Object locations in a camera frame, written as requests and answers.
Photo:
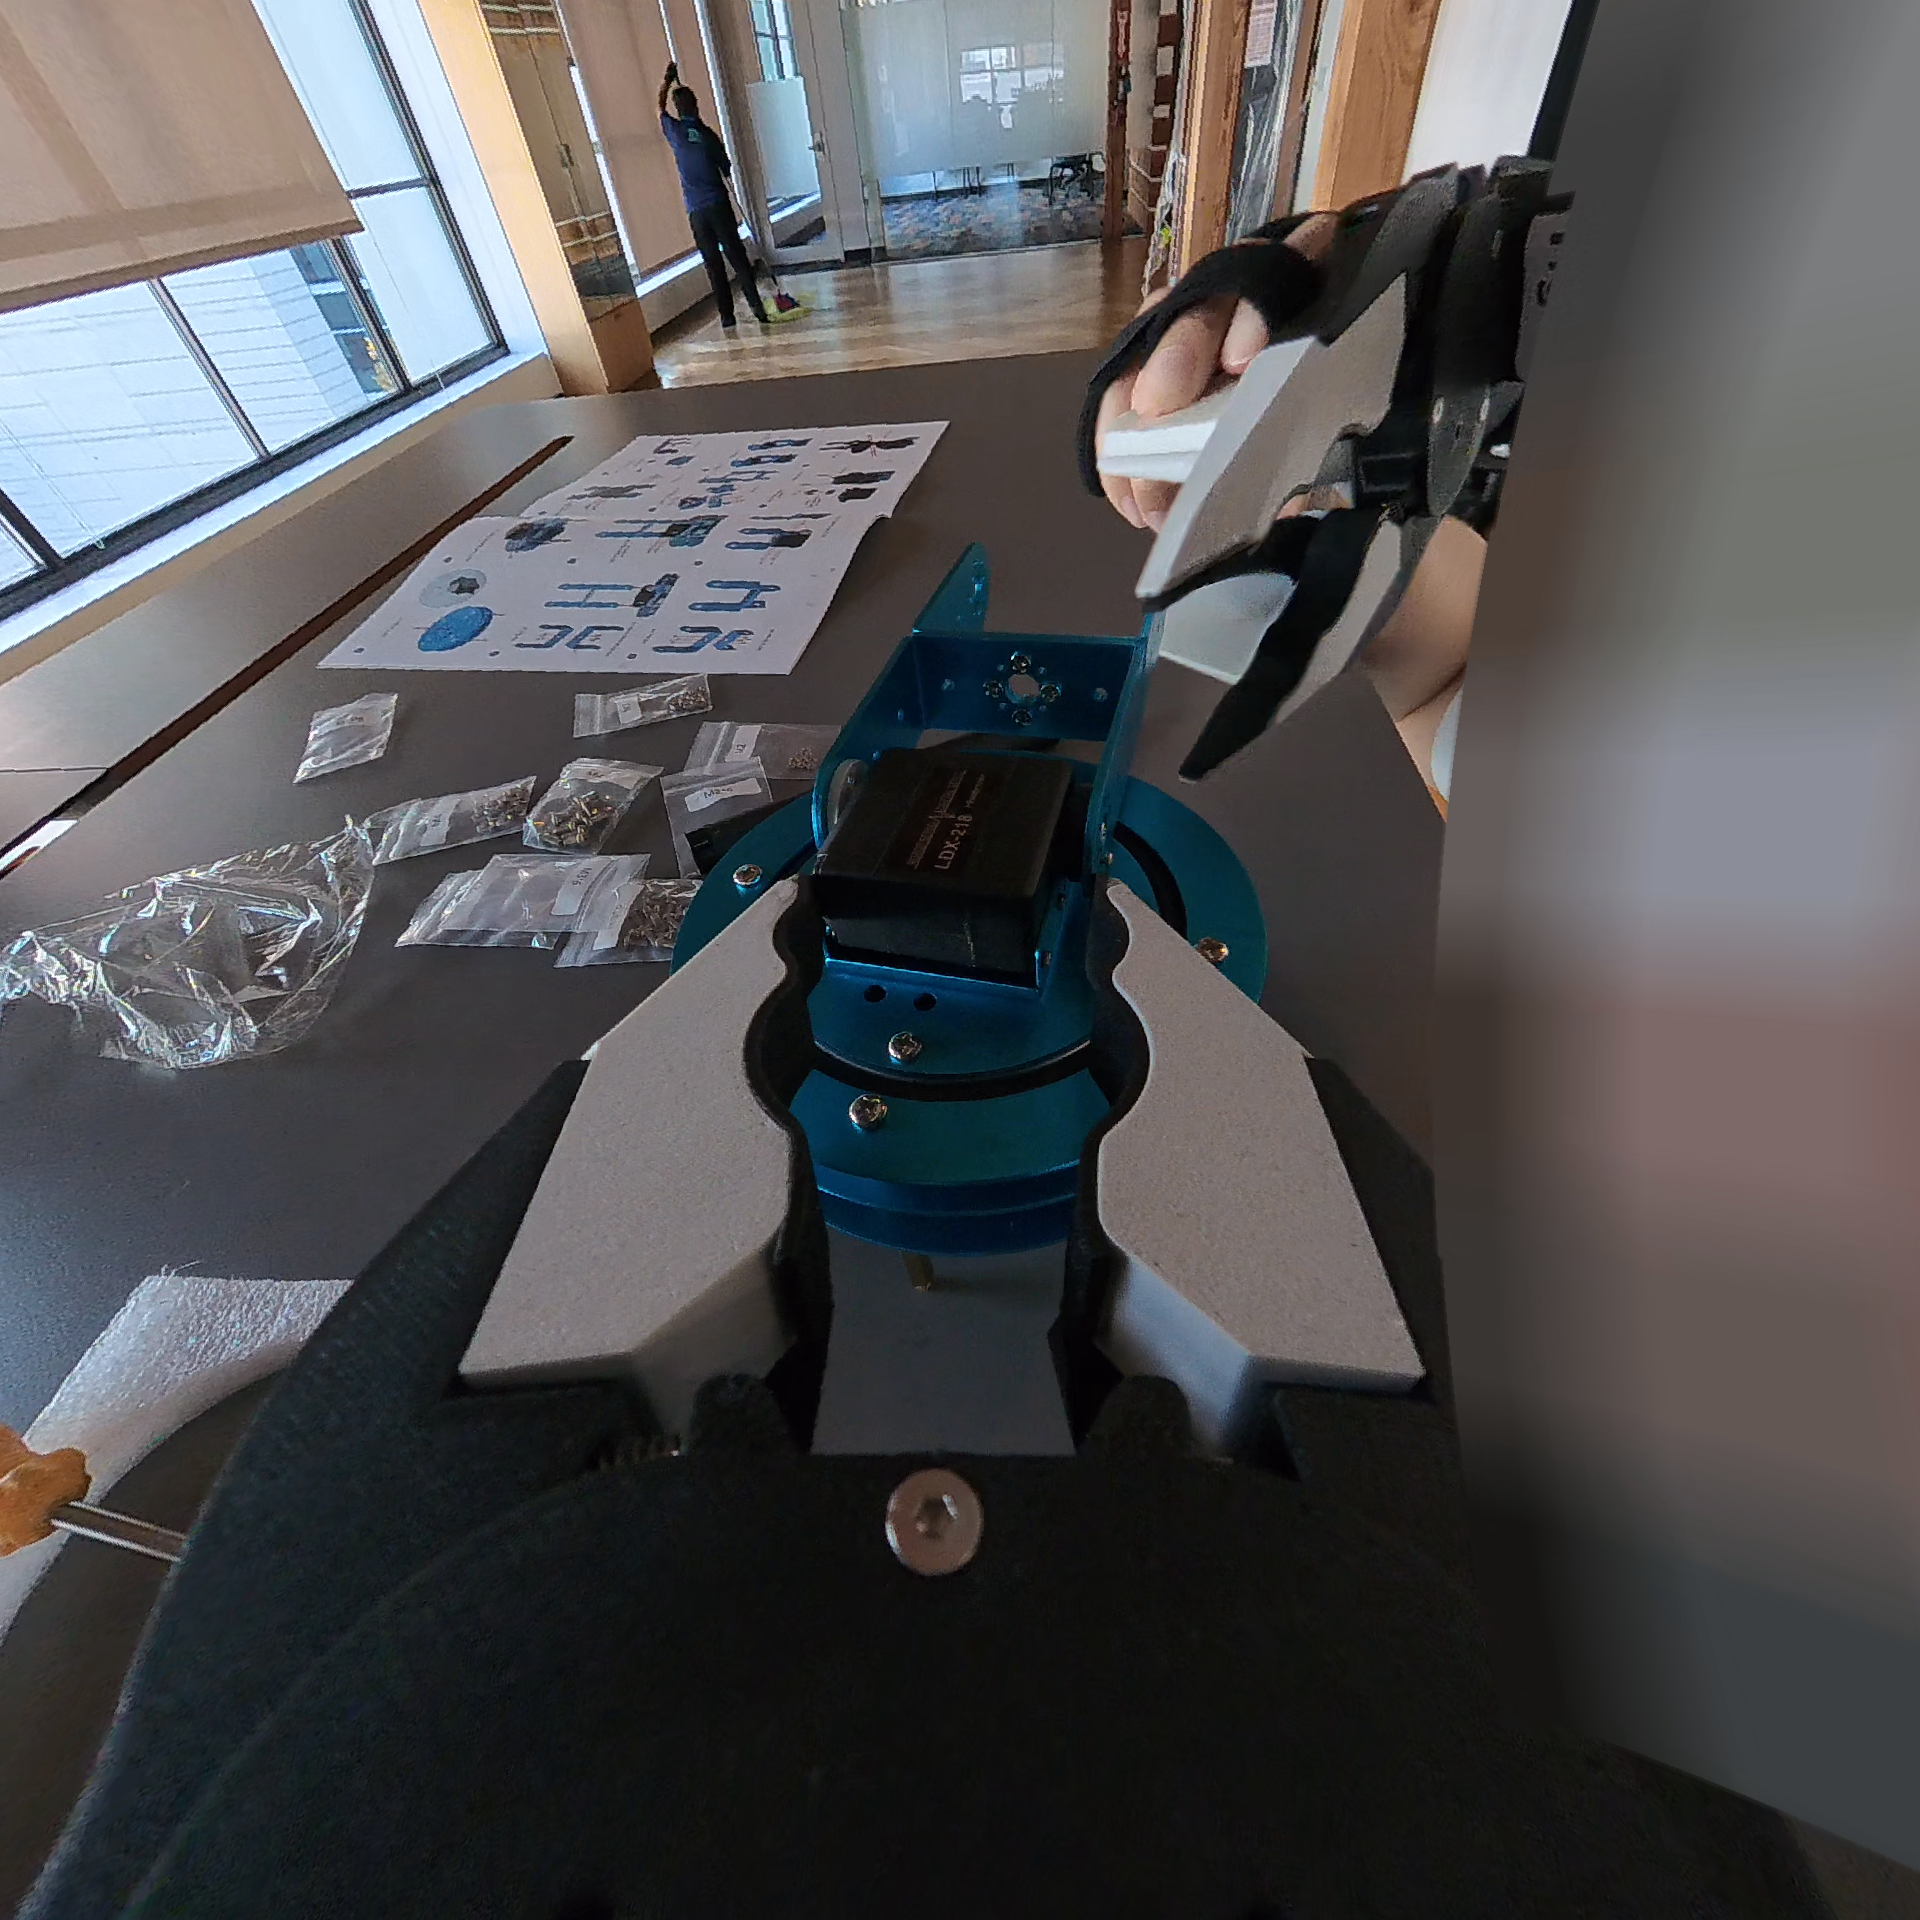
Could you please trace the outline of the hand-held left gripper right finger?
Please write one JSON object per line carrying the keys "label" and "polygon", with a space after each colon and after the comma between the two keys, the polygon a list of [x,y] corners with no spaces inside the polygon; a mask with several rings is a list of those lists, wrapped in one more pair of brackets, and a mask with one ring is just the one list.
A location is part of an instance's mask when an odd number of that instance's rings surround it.
{"label": "hand-held left gripper right finger", "polygon": [[1245,1447],[1264,1390],[1421,1379],[1303,1048],[1105,881],[1094,1079],[1058,1312],[1068,1420],[1112,1378],[1170,1379],[1201,1447]]}

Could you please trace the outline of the white foam packing sheet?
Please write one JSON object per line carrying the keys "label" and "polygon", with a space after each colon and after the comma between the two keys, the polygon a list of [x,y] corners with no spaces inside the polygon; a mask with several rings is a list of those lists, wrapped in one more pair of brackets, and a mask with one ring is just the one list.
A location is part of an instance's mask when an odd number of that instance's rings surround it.
{"label": "white foam packing sheet", "polygon": [[142,1280],[22,1434],[35,1453],[76,1451],[91,1502],[131,1513],[117,1485],[178,1429],[287,1368],[349,1280]]}

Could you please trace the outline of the blue toy robot arm base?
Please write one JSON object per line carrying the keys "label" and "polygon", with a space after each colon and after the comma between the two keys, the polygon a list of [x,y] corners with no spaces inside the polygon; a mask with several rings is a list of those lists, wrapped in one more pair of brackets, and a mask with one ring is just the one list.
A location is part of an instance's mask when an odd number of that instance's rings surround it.
{"label": "blue toy robot arm base", "polygon": [[1211,825],[1129,773],[1159,660],[1136,638],[987,630],[972,545],[813,779],[701,881],[675,967],[762,886],[813,875],[823,971],[793,1099],[826,1223],[918,1256],[1068,1235],[1094,1079],[1091,900],[1128,885],[1261,998],[1254,881]]}

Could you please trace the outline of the printed instruction sheet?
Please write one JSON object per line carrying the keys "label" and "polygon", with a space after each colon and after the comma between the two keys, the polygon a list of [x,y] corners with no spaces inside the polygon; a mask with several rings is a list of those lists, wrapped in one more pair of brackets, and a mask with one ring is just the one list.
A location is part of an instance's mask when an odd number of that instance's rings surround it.
{"label": "printed instruction sheet", "polygon": [[782,677],[942,432],[636,436],[539,504],[457,528],[323,668]]}

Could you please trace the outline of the beige roller blind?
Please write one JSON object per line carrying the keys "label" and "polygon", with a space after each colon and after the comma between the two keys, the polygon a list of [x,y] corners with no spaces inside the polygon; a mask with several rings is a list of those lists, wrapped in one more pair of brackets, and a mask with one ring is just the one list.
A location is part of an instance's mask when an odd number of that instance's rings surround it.
{"label": "beige roller blind", "polygon": [[355,229],[251,4],[3,7],[3,311]]}

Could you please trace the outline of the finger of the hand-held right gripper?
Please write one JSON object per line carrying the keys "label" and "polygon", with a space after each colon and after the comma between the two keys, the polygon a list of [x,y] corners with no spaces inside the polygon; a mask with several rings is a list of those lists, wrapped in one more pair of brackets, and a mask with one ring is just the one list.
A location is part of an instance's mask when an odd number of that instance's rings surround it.
{"label": "finger of the hand-held right gripper", "polygon": [[1332,444],[1378,429],[1405,350],[1408,284],[1395,279],[1332,344],[1278,344],[1241,382],[1163,419],[1133,419],[1133,477],[1190,471],[1138,575],[1138,602],[1167,606],[1258,548],[1281,507],[1320,478]]}
{"label": "finger of the hand-held right gripper", "polygon": [[1207,779],[1245,750],[1282,716],[1313,667],[1347,658],[1378,626],[1411,578],[1405,519],[1387,507],[1281,519],[1254,548],[1204,570],[1179,603],[1252,575],[1278,575],[1288,595],[1187,750],[1183,781]]}

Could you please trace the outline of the cluster of small screw bags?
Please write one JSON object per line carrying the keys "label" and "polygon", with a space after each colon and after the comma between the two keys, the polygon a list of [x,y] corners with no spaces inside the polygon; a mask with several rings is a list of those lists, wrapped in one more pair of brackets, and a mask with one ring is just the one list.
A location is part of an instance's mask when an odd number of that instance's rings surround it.
{"label": "cluster of small screw bags", "polygon": [[549,781],[381,808],[367,818],[380,866],[498,844],[482,869],[441,879],[397,944],[558,949],[571,968],[663,963],[704,881],[683,873],[684,834],[751,808],[767,823],[835,736],[835,725],[701,721],[680,772],[578,756]]}

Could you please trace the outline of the frosted glass door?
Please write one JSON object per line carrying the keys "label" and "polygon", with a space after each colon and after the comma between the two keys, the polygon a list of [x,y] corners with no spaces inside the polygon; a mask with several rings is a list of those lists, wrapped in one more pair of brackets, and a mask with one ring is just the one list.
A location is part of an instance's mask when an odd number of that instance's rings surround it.
{"label": "frosted glass door", "polygon": [[789,262],[1099,241],[1109,4],[714,4],[748,205]]}

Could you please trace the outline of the crumpled clear plastic wrap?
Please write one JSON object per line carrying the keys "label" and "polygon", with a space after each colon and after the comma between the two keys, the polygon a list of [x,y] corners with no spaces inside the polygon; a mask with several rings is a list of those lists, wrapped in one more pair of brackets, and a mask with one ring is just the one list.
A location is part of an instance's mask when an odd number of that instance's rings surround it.
{"label": "crumpled clear plastic wrap", "polygon": [[360,937],[370,839],[155,875],[3,949],[3,1001],[71,1008],[107,1059],[210,1067],[265,1058],[323,1018]]}

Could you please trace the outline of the orange-handled screwdriver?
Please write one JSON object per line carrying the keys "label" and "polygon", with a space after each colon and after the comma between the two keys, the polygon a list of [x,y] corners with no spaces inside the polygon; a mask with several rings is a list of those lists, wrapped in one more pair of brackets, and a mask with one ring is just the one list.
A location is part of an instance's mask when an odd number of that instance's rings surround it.
{"label": "orange-handled screwdriver", "polygon": [[3,1429],[3,1559],[67,1533],[161,1564],[178,1564],[186,1538],[88,1502],[91,1472],[81,1451],[36,1453]]}

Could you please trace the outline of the person's right hand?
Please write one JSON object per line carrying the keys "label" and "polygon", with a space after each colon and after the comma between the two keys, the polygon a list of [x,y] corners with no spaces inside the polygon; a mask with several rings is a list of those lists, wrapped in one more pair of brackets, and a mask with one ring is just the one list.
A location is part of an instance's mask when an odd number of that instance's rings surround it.
{"label": "person's right hand", "polygon": [[[1112,422],[1128,413],[1162,419],[1238,382],[1266,347],[1268,330],[1245,301],[1211,297],[1183,311],[1140,369],[1116,379],[1101,398],[1095,449],[1105,449]],[[1128,524],[1159,532],[1179,487],[1105,473],[1101,493]]]}

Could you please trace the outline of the person's right forearm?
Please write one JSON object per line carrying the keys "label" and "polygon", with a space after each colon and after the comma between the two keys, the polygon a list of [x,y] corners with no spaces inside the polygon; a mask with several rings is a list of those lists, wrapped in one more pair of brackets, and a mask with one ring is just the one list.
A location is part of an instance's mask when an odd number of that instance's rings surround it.
{"label": "person's right forearm", "polygon": [[1446,814],[1458,694],[1470,658],[1486,541],[1446,517],[1428,541],[1411,586],[1378,634],[1360,653],[1360,668],[1400,730],[1408,756]]}

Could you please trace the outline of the wooden pillar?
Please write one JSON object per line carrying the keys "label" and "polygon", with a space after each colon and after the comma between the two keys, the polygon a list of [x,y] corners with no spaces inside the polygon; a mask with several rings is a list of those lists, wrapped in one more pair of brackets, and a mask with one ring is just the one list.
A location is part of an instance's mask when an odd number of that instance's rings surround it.
{"label": "wooden pillar", "polygon": [[563,393],[653,386],[653,344],[549,4],[423,4]]}

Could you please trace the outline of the large glass window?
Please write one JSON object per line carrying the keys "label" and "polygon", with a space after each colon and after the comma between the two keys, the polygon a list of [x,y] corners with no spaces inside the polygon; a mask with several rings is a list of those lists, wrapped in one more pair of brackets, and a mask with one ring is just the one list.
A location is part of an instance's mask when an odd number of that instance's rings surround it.
{"label": "large glass window", "polygon": [[482,367],[498,335],[424,180],[340,241],[3,317],[3,586]]}

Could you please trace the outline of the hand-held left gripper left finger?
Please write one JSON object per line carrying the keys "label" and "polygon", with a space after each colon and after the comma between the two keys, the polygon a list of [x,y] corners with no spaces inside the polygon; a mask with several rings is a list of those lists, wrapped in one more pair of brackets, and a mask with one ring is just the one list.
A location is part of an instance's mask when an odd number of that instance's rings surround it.
{"label": "hand-held left gripper left finger", "polygon": [[619,1379],[684,1434],[757,1378],[798,1447],[830,1346],[830,1244],[793,1099],[823,926],[779,881],[598,1043],[462,1359],[472,1386]]}

